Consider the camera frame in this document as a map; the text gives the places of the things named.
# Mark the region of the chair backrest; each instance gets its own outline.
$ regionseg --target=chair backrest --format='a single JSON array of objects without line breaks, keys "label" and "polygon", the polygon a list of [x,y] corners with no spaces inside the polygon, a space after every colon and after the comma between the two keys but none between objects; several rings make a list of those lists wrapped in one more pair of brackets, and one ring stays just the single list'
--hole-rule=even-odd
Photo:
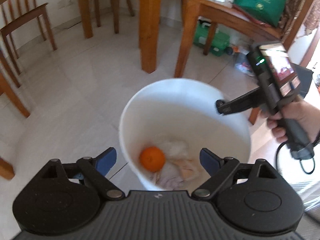
[{"label": "chair backrest", "polygon": [[314,0],[301,0],[295,15],[292,15],[292,19],[290,19],[290,24],[283,30],[282,42],[287,50],[293,43],[301,25],[307,19],[313,3]]},{"label": "chair backrest", "polygon": [[[29,0],[23,0],[24,1],[24,7],[26,9],[26,12],[29,12],[30,10],[34,9],[37,7],[37,3],[36,0],[31,0],[31,3],[29,2]],[[10,14],[10,18],[11,20],[9,20],[9,16],[6,14],[5,11],[5,6],[8,6],[9,9],[9,14]],[[1,11],[2,11],[2,15],[4,18],[4,23],[5,25],[7,25],[8,23],[10,23],[11,21],[15,20],[15,11],[18,12],[18,17],[22,16],[22,5],[21,5],[21,0],[15,0],[15,5],[16,5],[16,10],[13,6],[13,2],[12,0],[7,0],[6,2],[4,2],[3,4],[1,4]]]}]

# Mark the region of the white tile floor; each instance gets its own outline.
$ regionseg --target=white tile floor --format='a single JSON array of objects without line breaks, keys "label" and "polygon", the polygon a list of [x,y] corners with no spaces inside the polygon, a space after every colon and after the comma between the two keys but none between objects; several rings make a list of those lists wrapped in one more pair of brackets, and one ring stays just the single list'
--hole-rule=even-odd
[{"label": "white tile floor", "polygon": [[[0,97],[0,152],[14,166],[11,181],[0,178],[0,239],[19,232],[12,201],[50,159],[74,162],[116,148],[116,165],[108,174],[125,192],[143,189],[126,166],[118,142],[118,121],[128,100],[142,87],[171,78],[181,31],[160,26],[158,67],[152,74],[140,68],[138,17],[121,16],[120,33],[112,17],[102,17],[94,37],[84,39],[82,25],[55,35],[58,50],[48,42],[19,58],[22,87],[17,90],[31,111],[23,118],[5,95]],[[233,68],[232,57],[203,56],[193,46],[184,77],[207,82],[231,99],[255,88],[252,79]]]}]

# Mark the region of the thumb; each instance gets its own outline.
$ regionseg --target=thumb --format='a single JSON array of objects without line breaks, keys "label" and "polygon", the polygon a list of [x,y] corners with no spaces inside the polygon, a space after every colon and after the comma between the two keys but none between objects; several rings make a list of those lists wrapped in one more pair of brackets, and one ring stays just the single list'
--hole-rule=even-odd
[{"label": "thumb", "polygon": [[281,112],[284,118],[301,120],[303,118],[303,101],[292,102],[284,106]]}]

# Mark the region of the floor tile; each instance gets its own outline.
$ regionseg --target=floor tile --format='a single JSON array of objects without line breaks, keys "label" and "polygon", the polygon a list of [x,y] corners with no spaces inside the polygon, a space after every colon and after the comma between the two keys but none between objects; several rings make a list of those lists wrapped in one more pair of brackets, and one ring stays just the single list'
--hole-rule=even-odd
[{"label": "floor tile", "polygon": [[109,147],[118,152],[117,164],[110,176],[126,164],[119,147],[118,131],[85,100],[56,118],[33,118],[35,121],[28,125],[16,147],[15,170],[17,175],[27,173],[27,180],[52,158],[74,163],[84,156],[96,157]]},{"label": "floor tile", "polygon": [[4,108],[7,104],[9,104],[10,100],[5,93],[0,95],[0,109]]},{"label": "floor tile", "polygon": [[28,86],[21,94],[30,102],[32,110],[48,118],[68,111],[82,98],[64,73],[57,68]]},{"label": "floor tile", "polygon": [[205,56],[202,52],[203,49],[192,46],[183,77],[210,83],[232,60],[232,57],[227,54],[217,57],[211,53]]},{"label": "floor tile", "polygon": [[46,54],[24,68],[19,75],[21,84],[28,87],[51,74],[56,67],[57,62],[51,57],[51,54]]},{"label": "floor tile", "polygon": [[28,52],[22,53],[17,60],[21,72],[36,65],[41,58],[49,56],[50,53],[52,53],[52,47],[49,41],[36,44]]},{"label": "floor tile", "polygon": [[9,163],[14,163],[16,158],[15,146],[0,139],[1,158]]},{"label": "floor tile", "polygon": [[5,240],[12,239],[20,232],[18,223],[12,213],[12,203],[24,185],[20,183],[19,177],[14,177],[11,181],[0,178],[0,232]]},{"label": "floor tile", "polygon": [[221,90],[230,99],[235,99],[257,88],[254,79],[236,70],[230,62],[211,82],[210,85]]},{"label": "floor tile", "polygon": [[110,181],[126,195],[130,190],[146,190],[138,177],[130,169],[129,165],[124,166]]},{"label": "floor tile", "polygon": [[14,147],[23,134],[25,117],[10,102],[0,109],[0,139]]}]

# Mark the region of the white wall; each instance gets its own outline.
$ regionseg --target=white wall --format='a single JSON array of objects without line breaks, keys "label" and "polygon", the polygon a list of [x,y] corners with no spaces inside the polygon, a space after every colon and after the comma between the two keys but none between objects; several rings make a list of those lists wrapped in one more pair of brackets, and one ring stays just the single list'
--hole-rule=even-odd
[{"label": "white wall", "polygon": [[[300,37],[304,34],[305,26],[302,25],[300,30],[298,31],[297,37]],[[308,36],[303,36],[295,40],[295,42],[291,45],[288,54],[290,61],[299,65],[307,52],[310,43],[313,40],[313,37],[316,34],[317,29],[313,30],[313,32]]]}]

